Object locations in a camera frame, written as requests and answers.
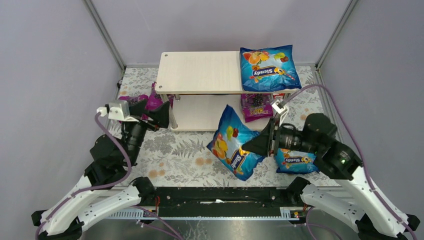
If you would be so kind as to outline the blue Slendy bag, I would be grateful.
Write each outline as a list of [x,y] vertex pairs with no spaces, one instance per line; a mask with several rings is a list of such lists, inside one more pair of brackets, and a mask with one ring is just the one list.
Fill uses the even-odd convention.
[[301,89],[293,60],[293,45],[239,49],[240,79],[246,92],[273,93]]
[[277,173],[304,175],[319,172],[314,165],[316,155],[313,153],[279,148],[274,159],[277,164]]
[[227,105],[207,148],[236,178],[247,181],[265,157],[242,149],[242,145],[258,135],[258,131],[245,126],[234,108]]

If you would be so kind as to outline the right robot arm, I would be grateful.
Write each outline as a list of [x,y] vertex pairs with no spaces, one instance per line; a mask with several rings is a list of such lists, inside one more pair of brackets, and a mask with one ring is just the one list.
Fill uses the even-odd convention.
[[349,226],[362,240],[403,240],[420,224],[413,214],[406,214],[391,203],[368,175],[360,157],[347,145],[336,140],[337,127],[322,113],[310,114],[302,130],[292,124],[276,126],[273,119],[258,136],[243,144],[242,149],[260,156],[276,156],[278,149],[311,153],[314,165],[334,180],[354,203],[321,192],[302,177],[287,187],[294,201],[316,207]]

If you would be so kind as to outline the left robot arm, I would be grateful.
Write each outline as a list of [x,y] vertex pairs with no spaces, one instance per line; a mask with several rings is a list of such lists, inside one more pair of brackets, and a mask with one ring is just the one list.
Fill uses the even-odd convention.
[[103,135],[90,149],[93,161],[75,186],[53,207],[31,215],[37,228],[37,240],[77,240],[92,225],[119,210],[160,204],[160,197],[148,177],[137,177],[121,192],[98,201],[101,194],[130,176],[146,133],[169,126],[169,101],[154,110],[147,110],[146,105],[146,100],[129,104],[118,99],[97,109],[96,122],[107,117],[121,123],[121,138],[99,125]]

